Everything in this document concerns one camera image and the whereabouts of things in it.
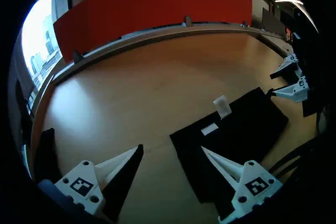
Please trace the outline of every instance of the white label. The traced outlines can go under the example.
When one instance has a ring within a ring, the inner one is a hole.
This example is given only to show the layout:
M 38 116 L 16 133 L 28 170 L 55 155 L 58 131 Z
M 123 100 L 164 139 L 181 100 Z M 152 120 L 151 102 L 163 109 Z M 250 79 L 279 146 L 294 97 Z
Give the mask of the white label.
M 204 129 L 201 129 L 203 135 L 207 135 L 209 133 L 211 133 L 212 131 L 214 131 L 215 129 L 218 129 L 218 126 L 213 123 L 213 124 L 210 124 L 208 127 L 205 127 Z
M 228 104 L 225 95 L 220 96 L 218 99 L 213 101 L 217 112 L 219 113 L 220 117 L 223 119 L 225 116 L 232 113 L 230 105 Z

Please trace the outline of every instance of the black cloth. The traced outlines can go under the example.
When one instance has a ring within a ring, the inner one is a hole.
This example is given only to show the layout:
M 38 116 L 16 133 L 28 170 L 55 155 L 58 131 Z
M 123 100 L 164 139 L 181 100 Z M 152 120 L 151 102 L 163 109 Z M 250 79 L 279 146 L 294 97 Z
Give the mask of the black cloth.
M 170 135 L 188 181 L 198 200 L 214 202 L 220 216 L 233 210 L 235 191 L 211 164 L 201 146 L 237 163 L 260 162 L 288 123 L 288 118 L 260 89 L 230 103 L 232 113 L 222 120 L 217 112 Z M 219 128 L 203 135 L 215 123 Z
M 44 179 L 56 183 L 62 178 L 57 163 L 55 130 L 53 128 L 45 130 L 41 134 L 34 160 L 34 175 L 36 183 L 40 183 Z

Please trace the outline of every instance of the screw hole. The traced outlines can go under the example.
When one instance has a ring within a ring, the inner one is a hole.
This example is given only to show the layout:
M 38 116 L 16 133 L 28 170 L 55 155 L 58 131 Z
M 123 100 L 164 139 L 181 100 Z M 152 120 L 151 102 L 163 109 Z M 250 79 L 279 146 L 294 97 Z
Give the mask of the screw hole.
M 68 195 L 68 196 L 66 196 L 71 202 L 73 202 L 74 201 L 74 198 L 73 197 L 71 197 L 70 195 Z
M 99 202 L 99 198 L 97 196 L 91 196 L 90 197 L 90 201 L 93 202 L 93 203 L 98 203 Z
M 82 203 L 76 204 L 80 210 L 85 210 L 85 206 Z
M 238 201 L 240 203 L 245 203 L 247 201 L 247 198 L 245 196 L 241 196 L 241 197 L 238 198 Z

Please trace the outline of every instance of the office desk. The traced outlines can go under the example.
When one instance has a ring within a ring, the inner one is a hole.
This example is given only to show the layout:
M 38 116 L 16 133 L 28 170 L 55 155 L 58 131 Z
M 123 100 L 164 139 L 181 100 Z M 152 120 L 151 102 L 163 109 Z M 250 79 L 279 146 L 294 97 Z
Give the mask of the office desk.
M 217 223 L 213 204 L 200 204 L 169 134 L 261 87 L 286 83 L 269 75 L 281 64 L 266 45 L 247 34 L 208 34 L 138 47 L 88 67 L 56 87 L 44 121 L 55 128 L 63 174 L 81 160 L 100 163 L 138 144 L 144 156 L 119 223 Z M 263 161 L 269 168 L 315 135 L 315 115 L 273 97 L 289 118 Z

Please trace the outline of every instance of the red partition panel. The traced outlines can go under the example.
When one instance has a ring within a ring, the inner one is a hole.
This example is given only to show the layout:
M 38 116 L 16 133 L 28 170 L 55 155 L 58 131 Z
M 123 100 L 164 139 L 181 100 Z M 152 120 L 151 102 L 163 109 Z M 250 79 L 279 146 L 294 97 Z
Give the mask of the red partition panel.
M 54 23 L 66 62 L 72 53 L 92 50 L 122 35 L 177 24 L 218 21 L 251 24 L 251 0 L 85 0 Z

